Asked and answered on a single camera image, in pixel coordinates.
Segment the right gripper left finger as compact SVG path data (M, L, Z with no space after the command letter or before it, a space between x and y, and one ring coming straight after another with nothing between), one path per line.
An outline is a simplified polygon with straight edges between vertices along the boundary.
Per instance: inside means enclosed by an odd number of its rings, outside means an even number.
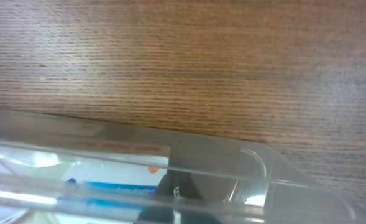
M173 210L167 207L147 207L138 215L135 223L139 222L157 222L174 223Z

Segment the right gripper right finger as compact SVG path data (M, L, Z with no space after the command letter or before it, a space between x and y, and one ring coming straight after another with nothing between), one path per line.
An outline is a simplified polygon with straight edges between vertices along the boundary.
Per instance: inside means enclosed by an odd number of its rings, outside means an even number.
M221 224L214 216L208 213L181 211L182 224Z

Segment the green Zam-Buk box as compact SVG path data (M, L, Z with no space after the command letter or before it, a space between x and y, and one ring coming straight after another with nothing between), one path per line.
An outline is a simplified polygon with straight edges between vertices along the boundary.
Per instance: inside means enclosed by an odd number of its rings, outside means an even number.
M195 186L191 174L168 170L162 177L155 190L155 195L164 195L174 198L188 198L190 200L202 200L203 197Z

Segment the clear plastic container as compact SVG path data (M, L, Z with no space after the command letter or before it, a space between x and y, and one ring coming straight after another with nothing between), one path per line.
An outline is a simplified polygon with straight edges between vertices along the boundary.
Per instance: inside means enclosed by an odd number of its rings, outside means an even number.
M174 198L0 173L0 223L135 223L147 207L208 213L221 223L366 223L366 211L266 145L164 129L0 110L0 146L85 152L168 148L203 199Z

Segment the white Panadol box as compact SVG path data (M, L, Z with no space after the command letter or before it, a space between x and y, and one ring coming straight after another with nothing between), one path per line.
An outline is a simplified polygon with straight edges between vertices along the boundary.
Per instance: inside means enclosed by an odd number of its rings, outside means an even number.
M0 146L0 173L65 182L69 187L94 186L154 194L167 173L169 150L161 147L155 154L139 151L85 152L60 149Z

